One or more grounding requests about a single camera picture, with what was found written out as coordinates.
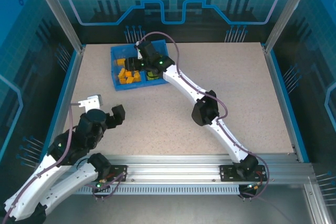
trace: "small cube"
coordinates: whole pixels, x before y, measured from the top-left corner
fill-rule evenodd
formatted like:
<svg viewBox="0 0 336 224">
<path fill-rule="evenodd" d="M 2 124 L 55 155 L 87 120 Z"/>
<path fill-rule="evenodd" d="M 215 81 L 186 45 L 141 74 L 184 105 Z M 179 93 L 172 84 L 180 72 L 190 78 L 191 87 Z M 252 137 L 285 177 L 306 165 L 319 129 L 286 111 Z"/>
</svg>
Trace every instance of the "small cube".
<svg viewBox="0 0 336 224">
<path fill-rule="evenodd" d="M 117 60 L 117 65 L 118 66 L 125 66 L 125 59 L 118 59 Z"/>
<path fill-rule="evenodd" d="M 132 72 L 126 70 L 126 72 L 125 72 L 125 76 L 126 76 L 126 77 L 132 77 Z"/>
<path fill-rule="evenodd" d="M 128 77 L 126 80 L 126 84 L 130 84 L 134 81 L 134 77 Z"/>
<path fill-rule="evenodd" d="M 138 71 L 134 73 L 134 81 L 137 81 L 137 82 L 141 81 L 140 74 Z"/>
<path fill-rule="evenodd" d="M 121 78 L 121 79 L 119 79 L 119 81 L 120 81 L 120 84 L 126 84 L 126 79 L 125 78 Z"/>
<path fill-rule="evenodd" d="M 119 79 L 125 78 L 125 71 L 126 70 L 124 68 L 121 69 L 121 71 L 118 74 Z"/>
</svg>

